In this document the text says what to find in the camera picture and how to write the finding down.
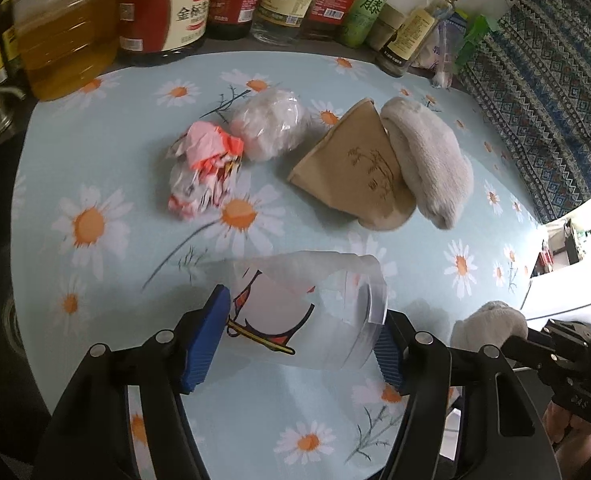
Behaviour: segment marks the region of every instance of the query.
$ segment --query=light blue tablecloth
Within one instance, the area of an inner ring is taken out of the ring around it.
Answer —
[[[245,162],[222,210],[179,221],[166,210],[173,164],[166,149],[233,92],[267,85],[299,93],[319,135],[363,97],[379,108],[403,92],[440,113],[475,174],[459,224],[439,231],[416,211],[396,231],[365,230],[286,182],[310,144],[265,164]],[[128,68],[38,104],[14,196],[12,275],[22,339],[48,407],[92,343],[138,346],[174,327],[202,305],[218,262],[230,258],[305,249],[373,254],[391,288],[389,307],[443,340],[486,301],[520,307],[543,236],[507,157],[466,94],[307,54],[211,54]],[[246,208],[245,230],[230,222],[227,207]],[[210,221],[143,290],[158,264]],[[136,388],[130,400],[138,462],[153,478]],[[362,480],[384,465],[403,412],[373,356],[359,371],[324,372],[222,351],[184,405],[213,480]]]

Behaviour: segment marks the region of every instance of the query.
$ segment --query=blue gripper pad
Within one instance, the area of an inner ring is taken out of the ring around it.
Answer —
[[[202,317],[186,345],[186,362],[180,379],[184,393],[193,392],[198,384],[204,382],[224,333],[229,311],[230,291],[224,285],[217,285],[202,310],[195,311]]]
[[[380,366],[384,382],[393,386],[397,391],[402,387],[400,375],[400,350],[393,340],[389,327],[384,325],[380,337],[373,348],[373,353]]]

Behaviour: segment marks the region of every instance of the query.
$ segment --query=patterned curtain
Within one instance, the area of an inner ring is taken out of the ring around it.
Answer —
[[[458,78],[550,222],[591,198],[591,2],[520,0],[499,24]]]

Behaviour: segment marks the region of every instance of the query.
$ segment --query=metal screw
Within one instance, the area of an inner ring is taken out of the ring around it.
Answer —
[[[430,345],[433,342],[433,336],[429,332],[418,332],[416,341],[421,345]]]
[[[490,357],[491,359],[497,359],[499,357],[499,350],[496,346],[485,345],[482,351],[486,357]]]
[[[100,357],[104,354],[104,352],[106,352],[106,346],[104,346],[102,343],[93,345],[91,350],[88,351],[88,353],[91,354],[91,357]]]
[[[157,341],[160,344],[164,344],[173,341],[173,337],[174,334],[172,330],[160,330],[155,335],[155,341]]]

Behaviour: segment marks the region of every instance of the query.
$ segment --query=gas stove burner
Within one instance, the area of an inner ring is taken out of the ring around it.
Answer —
[[[21,358],[26,359],[22,336],[19,333],[18,315],[15,309],[15,299],[13,292],[8,295],[2,308],[2,326],[4,327],[4,336],[10,344],[13,351]]]

